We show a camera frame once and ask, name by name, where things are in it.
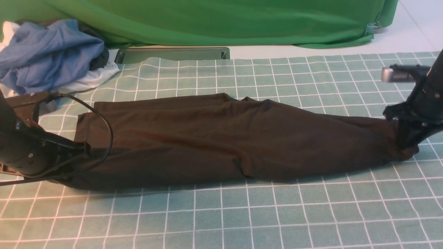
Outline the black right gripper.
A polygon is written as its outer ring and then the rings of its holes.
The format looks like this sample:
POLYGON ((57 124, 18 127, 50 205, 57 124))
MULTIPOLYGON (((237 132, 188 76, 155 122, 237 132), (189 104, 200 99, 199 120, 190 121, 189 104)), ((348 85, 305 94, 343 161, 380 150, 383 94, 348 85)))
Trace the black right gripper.
POLYGON ((397 145, 413 148, 442 131, 442 77, 423 77, 406 101, 389 105, 386 120, 395 122, 397 145))

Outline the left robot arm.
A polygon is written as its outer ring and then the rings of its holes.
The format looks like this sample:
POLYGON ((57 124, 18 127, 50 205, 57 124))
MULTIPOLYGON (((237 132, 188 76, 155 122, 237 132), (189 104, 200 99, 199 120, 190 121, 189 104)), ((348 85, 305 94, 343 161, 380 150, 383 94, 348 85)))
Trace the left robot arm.
POLYGON ((69 172, 71 164, 89 158, 90 145, 46 132, 39 124, 40 107, 60 94, 32 93, 1 97, 1 173, 27 179, 69 172))

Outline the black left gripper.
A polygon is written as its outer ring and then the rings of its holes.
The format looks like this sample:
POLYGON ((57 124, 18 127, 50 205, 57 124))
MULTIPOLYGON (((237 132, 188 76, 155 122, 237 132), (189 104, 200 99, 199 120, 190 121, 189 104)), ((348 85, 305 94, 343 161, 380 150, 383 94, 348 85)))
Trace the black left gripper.
POLYGON ((1 125, 1 173, 26 179, 67 172, 72 164, 90 157, 87 142, 74 142, 22 120, 1 125))

